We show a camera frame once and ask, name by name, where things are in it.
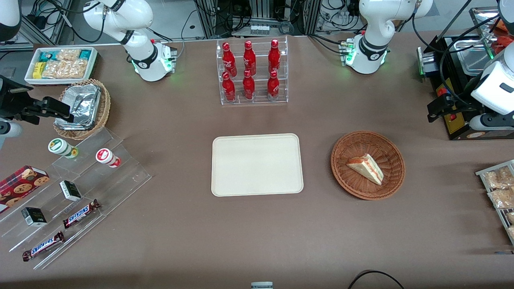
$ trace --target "coca-cola bottle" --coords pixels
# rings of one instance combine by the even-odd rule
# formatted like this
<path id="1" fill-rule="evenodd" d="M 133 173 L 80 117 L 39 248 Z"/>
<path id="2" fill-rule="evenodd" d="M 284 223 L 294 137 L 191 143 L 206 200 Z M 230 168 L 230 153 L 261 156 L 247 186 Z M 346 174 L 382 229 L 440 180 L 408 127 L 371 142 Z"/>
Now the coca-cola bottle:
<path id="1" fill-rule="evenodd" d="M 255 81 L 249 69 L 245 70 L 245 78 L 243 79 L 243 88 L 245 89 L 245 98 L 253 100 L 255 96 Z"/>
<path id="2" fill-rule="evenodd" d="M 230 73 L 231 77 L 235 77 L 237 75 L 237 68 L 235 68 L 235 57 L 232 51 L 230 51 L 230 45 L 225 42 L 222 45 L 223 47 L 223 66 L 225 70 Z"/>
<path id="3" fill-rule="evenodd" d="M 245 69 L 250 70 L 252 75 L 257 73 L 257 62 L 255 60 L 255 52 L 252 48 L 252 42 L 250 40 L 245 41 L 245 54 L 243 55 L 245 61 Z"/>
<path id="4" fill-rule="evenodd" d="M 230 75 L 228 72 L 224 71 L 222 74 L 223 77 L 223 92 L 225 93 L 225 98 L 228 102 L 235 102 L 235 86 L 234 82 L 230 79 Z"/>
<path id="5" fill-rule="evenodd" d="M 271 40 L 271 49 L 268 54 L 268 70 L 271 73 L 273 70 L 279 71 L 280 68 L 280 51 L 279 41 L 276 39 Z"/>
<path id="6" fill-rule="evenodd" d="M 279 85 L 280 82 L 277 79 L 277 71 L 273 70 L 269 74 L 268 79 L 268 99 L 270 101 L 276 101 L 279 97 Z"/>

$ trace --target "table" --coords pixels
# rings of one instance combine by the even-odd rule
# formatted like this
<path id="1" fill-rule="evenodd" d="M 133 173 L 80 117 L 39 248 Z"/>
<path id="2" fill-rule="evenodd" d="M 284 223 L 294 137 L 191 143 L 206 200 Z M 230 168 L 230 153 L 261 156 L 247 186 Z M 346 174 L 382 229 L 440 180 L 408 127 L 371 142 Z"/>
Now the table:
<path id="1" fill-rule="evenodd" d="M 419 45 L 399 33 L 383 67 L 360 75 L 311 39 L 289 37 L 289 103 L 260 107 L 220 105 L 215 41 L 187 42 L 177 72 L 155 83 L 134 73 L 121 46 L 98 46 L 96 78 L 112 98 L 107 127 L 154 177 L 44 270 L 0 240 L 0 287 L 346 288 L 365 269 L 406 288 L 512 287 L 514 259 L 493 255 L 511 249 L 508 237 L 474 175 L 512 159 L 512 142 L 452 142 L 442 121 L 428 123 L 433 90 L 418 77 Z M 51 122 L 24 123 L 5 142 L 1 178 L 56 159 L 46 150 L 57 135 Z M 332 176 L 332 146 L 354 130 L 381 133 L 402 152 L 407 176 L 391 198 L 357 199 Z M 274 133 L 298 135 L 303 191 L 212 195 L 212 141 Z M 354 288 L 378 285 L 395 286 L 367 275 Z"/>

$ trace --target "white tray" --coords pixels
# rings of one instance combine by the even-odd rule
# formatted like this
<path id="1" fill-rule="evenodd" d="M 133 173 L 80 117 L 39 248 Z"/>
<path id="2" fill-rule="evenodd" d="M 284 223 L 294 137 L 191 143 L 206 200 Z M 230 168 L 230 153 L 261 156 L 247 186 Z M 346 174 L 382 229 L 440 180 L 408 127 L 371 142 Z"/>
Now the white tray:
<path id="1" fill-rule="evenodd" d="M 296 134 L 224 136 L 212 143 L 215 196 L 295 194 L 303 189 Z"/>
<path id="2" fill-rule="evenodd" d="M 38 62 L 39 57 L 42 52 L 49 52 L 49 51 L 57 51 L 61 50 L 63 48 L 69 48 L 69 49 L 80 49 L 80 50 L 91 50 L 91 55 L 89 56 L 89 59 L 87 60 L 87 66 L 86 71 L 84 73 L 84 77 L 82 78 L 65 78 L 65 79 L 35 79 L 32 77 L 32 73 L 34 72 L 35 64 Z M 93 67 L 95 66 L 95 60 L 97 57 L 97 50 L 94 49 L 92 46 L 58 46 L 58 47 L 45 47 L 45 48 L 38 48 L 34 51 L 34 55 L 32 56 L 32 60 L 30 61 L 29 68 L 27 69 L 27 73 L 25 74 L 25 81 L 29 84 L 33 85 L 60 85 L 60 84 L 72 84 L 79 81 L 88 80 L 91 76 L 91 73 L 93 72 Z"/>

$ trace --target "brown wicker basket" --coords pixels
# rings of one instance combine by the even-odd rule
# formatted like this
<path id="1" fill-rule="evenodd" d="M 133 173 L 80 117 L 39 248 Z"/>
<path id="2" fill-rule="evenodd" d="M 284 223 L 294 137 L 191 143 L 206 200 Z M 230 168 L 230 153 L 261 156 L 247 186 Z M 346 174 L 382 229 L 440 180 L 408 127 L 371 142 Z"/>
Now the brown wicker basket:
<path id="1" fill-rule="evenodd" d="M 370 154 L 384 173 L 379 186 L 346 165 L 349 158 Z M 386 137 L 355 131 L 341 137 L 332 150 L 332 172 L 350 194 L 365 200 L 381 200 L 393 195 L 403 184 L 405 162 L 398 148 Z"/>
<path id="2" fill-rule="evenodd" d="M 98 80 L 95 79 L 88 79 L 85 81 L 77 82 L 72 84 L 71 86 L 79 86 L 79 85 L 87 85 L 87 84 L 94 84 L 99 86 L 102 89 L 102 95 L 100 96 L 100 104 L 98 106 L 98 112 L 96 116 L 96 124 L 95 126 L 89 130 L 89 131 L 65 131 L 59 129 L 55 124 L 53 125 L 53 128 L 57 133 L 66 138 L 71 138 L 75 140 L 83 140 L 89 135 L 93 134 L 96 130 L 102 128 L 105 126 L 105 123 L 107 123 L 107 119 L 109 118 L 109 110 L 111 109 L 111 96 L 109 95 L 109 92 L 105 88 L 105 86 Z M 61 93 L 61 97 L 59 100 L 63 100 L 64 96 L 64 90 Z"/>

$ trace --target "small box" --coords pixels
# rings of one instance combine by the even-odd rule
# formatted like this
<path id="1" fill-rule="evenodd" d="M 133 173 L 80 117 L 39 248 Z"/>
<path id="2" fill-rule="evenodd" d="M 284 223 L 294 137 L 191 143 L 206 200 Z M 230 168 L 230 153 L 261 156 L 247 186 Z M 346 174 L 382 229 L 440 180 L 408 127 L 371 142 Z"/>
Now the small box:
<path id="1" fill-rule="evenodd" d="M 24 166 L 5 180 L 0 181 L 0 213 L 14 206 L 16 202 L 49 180 L 45 171 Z"/>
<path id="2" fill-rule="evenodd" d="M 47 223 L 43 212 L 38 208 L 26 207 L 22 210 L 22 215 L 27 225 L 32 227 L 42 227 Z"/>
<path id="3" fill-rule="evenodd" d="M 70 201 L 76 202 L 80 201 L 82 196 L 79 193 L 79 189 L 77 189 L 77 186 L 75 186 L 74 183 L 64 180 L 59 183 L 61 186 L 61 190 L 63 191 L 64 197 L 67 198 Z"/>

